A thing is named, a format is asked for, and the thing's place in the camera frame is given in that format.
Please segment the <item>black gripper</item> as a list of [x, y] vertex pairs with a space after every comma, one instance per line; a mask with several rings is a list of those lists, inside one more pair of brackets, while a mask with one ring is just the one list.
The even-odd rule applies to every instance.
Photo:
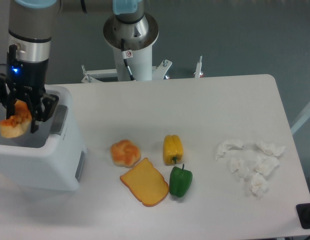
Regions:
[[45, 90], [48, 60], [31, 62], [17, 59], [18, 47], [9, 46], [7, 53], [7, 76], [0, 73], [0, 103], [6, 109], [6, 119], [15, 115], [15, 103], [29, 103], [32, 116], [31, 133], [39, 129], [37, 122], [49, 120], [59, 102], [59, 97]]

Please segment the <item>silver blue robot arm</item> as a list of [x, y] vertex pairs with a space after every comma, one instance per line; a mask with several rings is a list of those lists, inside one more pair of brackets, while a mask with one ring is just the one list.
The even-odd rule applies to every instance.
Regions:
[[124, 24], [144, 16], [141, 0], [13, 0], [10, 2], [7, 71], [0, 73], [0, 103], [6, 118], [21, 100], [30, 111], [31, 132], [54, 113], [59, 97], [45, 89], [54, 18], [61, 12], [113, 12]]

